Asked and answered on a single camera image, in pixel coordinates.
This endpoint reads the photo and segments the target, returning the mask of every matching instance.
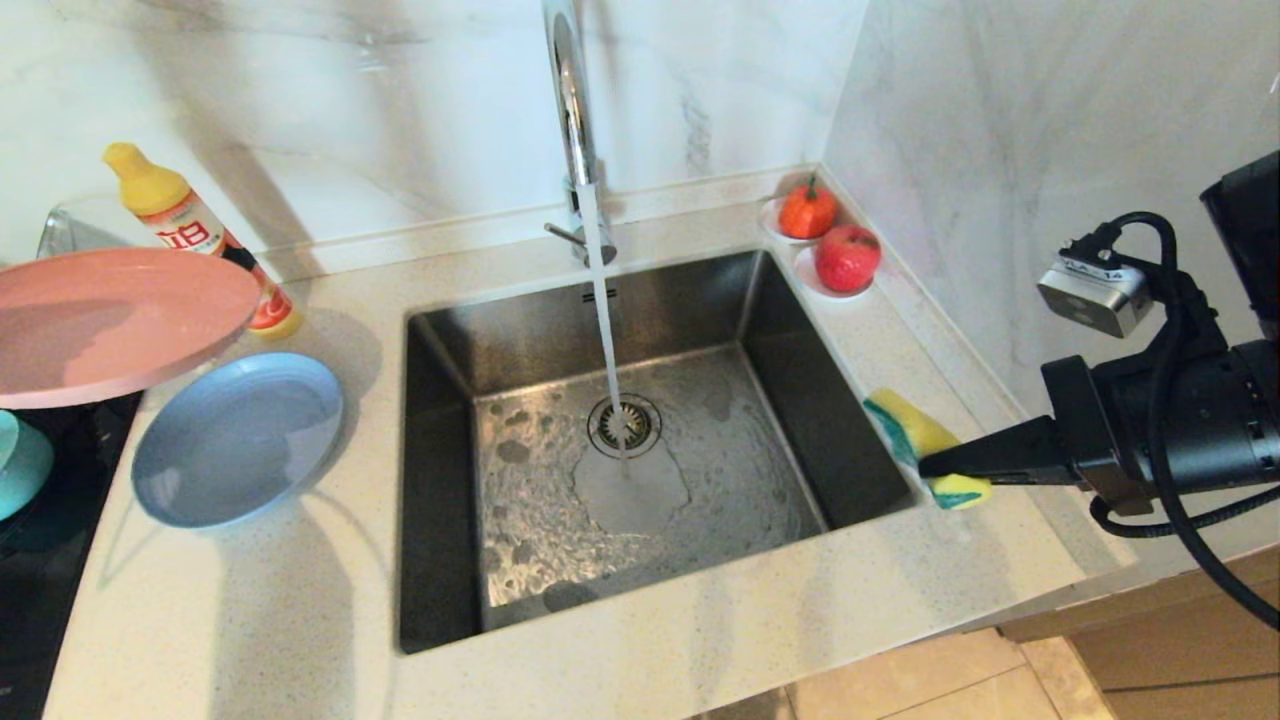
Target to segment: orange tomato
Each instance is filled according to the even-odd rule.
[[[836,224],[836,196],[815,187],[818,176],[809,176],[809,183],[787,193],[778,213],[778,229],[787,237],[812,240],[822,237]]]

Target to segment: plate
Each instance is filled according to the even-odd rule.
[[[239,337],[257,296],[239,266],[161,247],[0,270],[0,407],[96,402],[180,375]]]
[[[764,232],[767,232],[778,242],[783,242],[786,245],[800,246],[800,245],[813,245],[814,242],[818,242],[817,237],[813,240],[804,240],[801,237],[790,237],[782,234],[782,231],[778,228],[778,213],[782,211],[783,200],[785,200],[783,197],[774,197],[773,200],[769,200],[764,205],[760,205],[760,228],[763,228]]]
[[[854,292],[836,292],[822,284],[822,281],[818,279],[818,266],[814,264],[813,247],[805,247],[801,250],[796,255],[792,268],[795,268],[796,278],[800,279],[805,290],[831,302],[849,302],[872,287],[872,283],[869,282],[867,283],[867,287],[855,290]]]
[[[0,520],[22,510],[45,487],[54,446],[38,429],[0,410]]]
[[[342,386],[294,352],[250,355],[174,396],[133,457],[138,503],[177,528],[253,515],[308,483],[342,428]]]

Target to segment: dish soap bottle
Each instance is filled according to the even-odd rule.
[[[120,178],[124,209],[142,220],[161,242],[175,250],[225,258],[253,275],[261,295],[248,323],[250,332],[279,340],[298,329],[302,314],[293,307],[293,301],[196,195],[187,178],[152,164],[129,142],[109,145],[102,161]]]

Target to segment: sponge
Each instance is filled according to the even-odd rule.
[[[881,388],[863,401],[892,443],[893,457],[915,468],[920,457],[960,445],[950,430],[922,413],[899,393]],[[968,475],[945,475],[928,479],[933,501],[943,510],[970,507],[991,497],[991,480]]]

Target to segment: blue plate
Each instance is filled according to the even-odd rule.
[[[342,386],[319,360],[251,355],[179,392],[138,443],[133,489],[148,515],[210,528],[311,480],[342,428]]]

